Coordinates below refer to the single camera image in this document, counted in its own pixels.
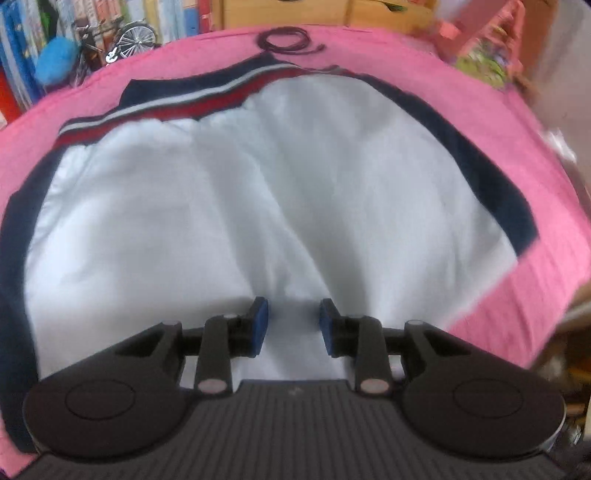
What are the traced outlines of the navy and white jacket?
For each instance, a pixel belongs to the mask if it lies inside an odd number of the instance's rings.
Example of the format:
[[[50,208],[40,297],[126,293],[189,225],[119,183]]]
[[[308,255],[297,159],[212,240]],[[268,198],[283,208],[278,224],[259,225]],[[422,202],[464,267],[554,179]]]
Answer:
[[[236,380],[343,379],[318,303],[446,327],[537,239],[521,190],[429,103],[367,74],[259,54],[134,80],[68,121],[1,224],[1,415],[30,452],[41,378],[157,323],[270,301]]]

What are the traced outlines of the pink bunny print towel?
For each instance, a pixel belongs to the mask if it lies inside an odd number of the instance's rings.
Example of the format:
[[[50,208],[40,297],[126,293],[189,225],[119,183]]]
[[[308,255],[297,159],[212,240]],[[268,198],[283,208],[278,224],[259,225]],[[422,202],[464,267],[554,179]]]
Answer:
[[[441,315],[444,325],[461,338],[518,365],[529,364],[556,326],[578,287],[590,274],[590,224],[557,157],[541,139],[541,126],[515,93],[502,93],[468,78],[439,60],[425,43],[394,33],[339,27],[311,28],[311,38],[325,51],[297,58],[306,68],[339,66],[375,76],[414,94],[442,114],[470,139],[521,190],[535,218],[538,236],[517,265],[474,305]],[[124,98],[143,91],[151,81],[212,73],[256,55],[256,31],[235,30],[193,37],[109,66],[82,86],[51,94],[1,135],[1,210],[11,211],[26,177],[52,147],[63,124],[113,110]],[[261,187],[263,224],[283,234],[259,245],[270,257],[260,268],[263,294],[280,305],[277,290],[294,267],[287,258],[304,245],[304,227],[329,242],[327,250],[297,262],[308,278],[308,306],[329,295],[356,311],[382,319],[377,304],[382,280],[363,276],[345,252],[345,241],[369,231],[349,220],[342,233],[328,224],[335,214],[322,208],[300,223],[287,220],[287,209]]]

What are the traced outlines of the blue fuzzy ball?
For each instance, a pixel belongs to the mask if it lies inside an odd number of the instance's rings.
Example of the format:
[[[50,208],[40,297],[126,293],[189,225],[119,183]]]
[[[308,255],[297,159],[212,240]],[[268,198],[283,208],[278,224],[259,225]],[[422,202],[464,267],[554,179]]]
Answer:
[[[43,87],[62,84],[70,75],[78,57],[78,45],[66,37],[56,36],[39,54],[35,79]]]

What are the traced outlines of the miniature bicycle model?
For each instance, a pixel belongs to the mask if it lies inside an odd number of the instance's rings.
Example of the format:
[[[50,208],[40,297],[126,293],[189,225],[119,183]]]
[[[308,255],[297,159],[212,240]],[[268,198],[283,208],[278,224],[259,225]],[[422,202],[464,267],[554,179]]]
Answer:
[[[122,17],[91,26],[77,20],[74,32],[79,50],[70,73],[71,86],[81,85],[93,72],[161,46],[156,30],[146,21],[125,22]]]

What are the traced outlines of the pink toy house box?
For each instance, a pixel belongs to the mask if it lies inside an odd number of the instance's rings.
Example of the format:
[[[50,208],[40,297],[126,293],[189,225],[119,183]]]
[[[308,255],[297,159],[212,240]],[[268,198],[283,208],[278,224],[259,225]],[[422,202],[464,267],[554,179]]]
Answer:
[[[520,1],[470,1],[434,34],[439,56],[464,74],[503,90],[522,69],[525,6]]]

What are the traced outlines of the wooden desktop drawer organizer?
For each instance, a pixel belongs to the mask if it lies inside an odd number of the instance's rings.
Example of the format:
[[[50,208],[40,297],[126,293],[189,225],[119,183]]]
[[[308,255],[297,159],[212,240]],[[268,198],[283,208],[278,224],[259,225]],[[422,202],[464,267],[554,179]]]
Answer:
[[[433,24],[438,6],[437,1],[223,0],[212,3],[212,14],[222,29],[328,25],[415,34]]]

